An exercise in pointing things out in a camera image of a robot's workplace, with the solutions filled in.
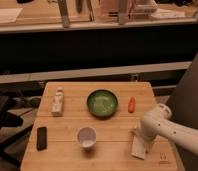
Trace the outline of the dark robot base panel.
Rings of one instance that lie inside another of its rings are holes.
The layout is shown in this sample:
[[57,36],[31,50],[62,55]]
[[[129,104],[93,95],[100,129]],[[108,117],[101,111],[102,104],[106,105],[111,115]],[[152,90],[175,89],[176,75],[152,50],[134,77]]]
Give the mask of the dark robot base panel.
[[198,53],[166,102],[171,120],[198,130]]

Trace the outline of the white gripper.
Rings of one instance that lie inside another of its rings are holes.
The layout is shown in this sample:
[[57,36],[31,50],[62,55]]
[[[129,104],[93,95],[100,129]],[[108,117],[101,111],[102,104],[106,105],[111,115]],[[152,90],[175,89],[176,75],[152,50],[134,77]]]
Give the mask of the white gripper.
[[150,134],[143,126],[138,125],[135,130],[138,146],[141,150],[151,150],[156,136]]

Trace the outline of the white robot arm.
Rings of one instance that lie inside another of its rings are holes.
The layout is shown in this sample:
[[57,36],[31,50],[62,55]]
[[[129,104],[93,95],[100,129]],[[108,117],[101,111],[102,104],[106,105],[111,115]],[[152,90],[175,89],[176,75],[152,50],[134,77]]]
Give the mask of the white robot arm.
[[157,135],[165,137],[198,155],[198,130],[170,121],[172,112],[165,104],[157,104],[139,120],[134,132],[131,154],[145,159]]

